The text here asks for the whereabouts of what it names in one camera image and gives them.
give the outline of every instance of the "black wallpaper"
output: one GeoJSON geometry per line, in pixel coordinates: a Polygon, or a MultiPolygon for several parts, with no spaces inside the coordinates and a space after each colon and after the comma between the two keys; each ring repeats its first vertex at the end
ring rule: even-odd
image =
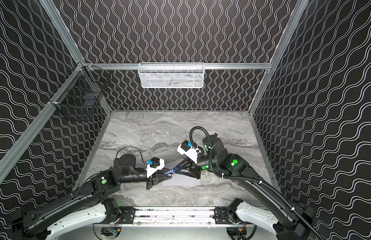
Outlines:
{"type": "Polygon", "coordinates": [[[54,0],[86,62],[270,62],[296,0],[54,0]]]}
{"type": "Polygon", "coordinates": [[[0,236],[11,238],[10,213],[32,209],[73,190],[105,120],[99,107],[92,122],[70,122],[58,110],[0,185],[0,236]]]}
{"type": "Polygon", "coordinates": [[[137,71],[114,71],[113,110],[248,110],[264,70],[206,70],[203,88],[142,88],[137,71]]]}
{"type": "MultiPolygon", "coordinates": [[[[38,0],[0,1],[0,159],[75,65],[38,0]]],[[[14,210],[72,191],[104,119],[101,108],[91,122],[54,113],[0,185],[0,239],[14,210]]]]}
{"type": "Polygon", "coordinates": [[[0,159],[75,65],[37,0],[0,1],[0,159]]]}
{"type": "Polygon", "coordinates": [[[254,119],[282,193],[317,207],[315,228],[371,240],[371,0],[309,2],[254,119]]]}

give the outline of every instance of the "black cable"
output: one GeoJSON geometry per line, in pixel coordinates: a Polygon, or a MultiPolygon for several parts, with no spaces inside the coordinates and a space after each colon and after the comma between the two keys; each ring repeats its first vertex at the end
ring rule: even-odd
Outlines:
{"type": "MultiPolygon", "coordinates": [[[[191,131],[189,132],[189,140],[192,144],[192,146],[195,147],[195,142],[193,141],[192,139],[192,133],[195,131],[195,130],[201,130],[204,132],[204,134],[206,135],[207,137],[207,140],[208,140],[208,144],[209,146],[212,146],[212,142],[211,142],[211,138],[207,132],[207,130],[205,130],[203,127],[200,127],[200,126],[196,126],[196,127],[193,127],[191,129],[191,131]]],[[[273,193],[275,193],[282,201],[283,203],[289,208],[289,210],[294,213],[303,223],[304,225],[306,225],[317,237],[319,240],[325,240],[324,237],[294,208],[294,206],[292,206],[288,200],[278,191],[276,190],[273,186],[271,186],[269,183],[267,182],[261,182],[260,183],[260,180],[257,180],[257,179],[252,179],[252,178],[249,178],[249,177],[244,177],[244,176],[227,176],[227,175],[222,175],[222,174],[219,174],[215,169],[214,169],[214,166],[212,164],[212,151],[209,151],[208,153],[208,156],[209,156],[209,160],[208,160],[208,164],[210,166],[210,170],[218,177],[221,177],[221,178],[224,178],[224,179],[240,179],[240,180],[245,180],[245,181],[250,181],[250,182],[255,182],[255,183],[258,183],[259,185],[262,184],[264,186],[266,186],[269,190],[271,190],[273,193]]]]}
{"type": "Polygon", "coordinates": [[[121,150],[123,150],[124,148],[126,148],[126,147],[133,147],[133,148],[137,149],[137,150],[139,151],[139,153],[140,153],[141,161],[143,162],[143,165],[145,165],[145,162],[144,162],[144,160],[143,160],[143,155],[141,154],[140,149],[137,148],[137,147],[134,147],[134,146],[125,146],[125,147],[122,147],[119,151],[117,151],[115,158],[117,158],[117,154],[118,154],[121,150]]]}
{"type": "MultiPolygon", "coordinates": [[[[75,194],[73,195],[73,197],[71,197],[71,198],[65,200],[64,202],[59,203],[58,205],[52,206],[52,207],[50,207],[50,208],[48,208],[48,209],[45,209],[45,210],[41,211],[40,213],[38,213],[38,214],[36,214],[36,215],[40,215],[40,214],[42,214],[42,213],[44,213],[44,212],[46,212],[46,211],[48,211],[48,210],[50,210],[50,209],[52,209],[52,208],[55,208],[55,207],[57,207],[57,206],[60,206],[61,204],[66,203],[66,202],[69,201],[69,200],[73,200],[73,198],[75,198],[75,196],[78,194],[79,190],[84,186],[84,184],[87,183],[87,181],[88,181],[90,178],[92,178],[93,176],[95,176],[95,175],[97,175],[97,174],[94,174],[94,175],[91,175],[90,177],[88,177],[88,178],[84,181],[84,183],[83,183],[82,185],[80,185],[79,189],[77,190],[77,192],[75,192],[75,194]]],[[[20,221],[20,222],[16,222],[15,224],[19,224],[19,223],[25,222],[26,220],[29,220],[29,219],[31,219],[31,218],[33,218],[33,217],[34,217],[34,215],[32,215],[32,216],[30,216],[29,218],[26,218],[26,219],[24,219],[24,220],[22,220],[22,221],[20,221]]]]}
{"type": "Polygon", "coordinates": [[[254,230],[252,230],[252,233],[247,238],[245,238],[244,240],[250,240],[255,235],[256,228],[257,228],[257,225],[254,226],[254,230]]]}
{"type": "Polygon", "coordinates": [[[95,227],[94,227],[93,225],[94,225],[94,223],[92,223],[93,234],[95,234],[95,236],[96,236],[98,239],[103,240],[103,239],[99,238],[99,237],[96,235],[96,233],[95,233],[95,227]]]}

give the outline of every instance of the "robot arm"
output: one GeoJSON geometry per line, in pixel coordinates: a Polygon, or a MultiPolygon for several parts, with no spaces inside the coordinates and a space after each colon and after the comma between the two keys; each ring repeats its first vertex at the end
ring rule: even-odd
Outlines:
{"type": "Polygon", "coordinates": [[[311,207],[301,208],[288,201],[273,189],[256,171],[237,154],[229,154],[217,134],[208,135],[202,127],[194,127],[190,132],[190,142],[184,141],[178,152],[187,158],[173,169],[164,168],[164,160],[152,158],[147,167],[135,168],[136,158],[125,154],[115,158],[114,166],[92,176],[78,189],[43,207],[13,212],[13,239],[53,239],[60,234],[91,223],[118,223],[120,209],[113,199],[107,197],[120,190],[121,183],[146,182],[146,189],[170,179],[173,174],[183,174],[197,179],[202,170],[217,176],[236,181],[252,193],[267,208],[253,207],[240,199],[235,199],[228,207],[228,217],[234,222],[251,222],[276,234],[279,240],[304,240],[310,231],[324,238],[310,225],[314,216],[311,207]],[[202,130],[206,137],[203,146],[207,152],[192,140],[192,132],[202,130]],[[84,206],[94,205],[77,211],[84,206]]]}
{"type": "Polygon", "coordinates": [[[108,196],[118,192],[121,183],[146,182],[147,189],[150,189],[171,178],[161,174],[168,170],[164,168],[163,159],[152,158],[145,169],[135,168],[135,165],[135,156],[125,154],[115,158],[113,167],[93,175],[70,194],[37,209],[17,209],[11,216],[12,238],[43,239],[47,236],[51,239],[57,237],[57,233],[60,235],[91,223],[117,221],[119,208],[108,196]],[[77,211],[89,205],[95,207],[77,211]]]}
{"type": "MultiPolygon", "coordinates": [[[[209,135],[202,127],[192,128],[188,144],[190,149],[198,148],[192,139],[192,133],[196,129],[202,130],[206,134],[203,146],[207,155],[199,155],[197,162],[189,161],[188,169],[192,169],[195,172],[194,175],[198,177],[200,177],[200,171],[207,170],[219,177],[236,181],[269,209],[269,211],[264,211],[242,202],[242,200],[241,202],[234,201],[229,206],[231,219],[237,217],[242,221],[259,225],[276,234],[279,240],[304,240],[307,239],[310,232],[313,232],[319,240],[324,240],[321,234],[311,226],[315,212],[310,206],[303,208],[297,203],[287,200],[262,179],[241,156],[228,153],[216,133],[209,135]]],[[[185,146],[183,149],[188,152],[186,142],[183,142],[182,146],[185,146]]]]}

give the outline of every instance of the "black wire basket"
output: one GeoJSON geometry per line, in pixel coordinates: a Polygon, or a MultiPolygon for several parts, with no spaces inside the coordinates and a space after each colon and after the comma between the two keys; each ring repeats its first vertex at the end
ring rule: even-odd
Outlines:
{"type": "Polygon", "coordinates": [[[111,78],[106,70],[84,66],[59,100],[52,103],[70,121],[91,121],[111,78]]]}

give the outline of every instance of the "gray marble surface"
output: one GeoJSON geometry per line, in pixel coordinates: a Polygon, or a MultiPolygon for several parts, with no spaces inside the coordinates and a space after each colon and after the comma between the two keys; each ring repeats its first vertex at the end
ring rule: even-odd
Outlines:
{"type": "MultiPolygon", "coordinates": [[[[106,133],[96,152],[87,177],[113,165],[116,152],[124,146],[141,149],[144,160],[159,157],[165,162],[182,158],[176,151],[194,126],[204,127],[209,134],[218,134],[228,152],[248,161],[265,180],[270,177],[260,153],[246,112],[113,112],[106,133]]],[[[204,134],[196,130],[194,141],[201,145],[204,134]]],[[[142,167],[139,153],[124,149],[120,154],[136,156],[136,167],[142,167]]],[[[112,195],[119,204],[131,206],[227,206],[235,197],[254,206],[263,206],[254,196],[237,184],[202,171],[197,186],[154,186],[145,183],[122,184],[112,195]]]]}

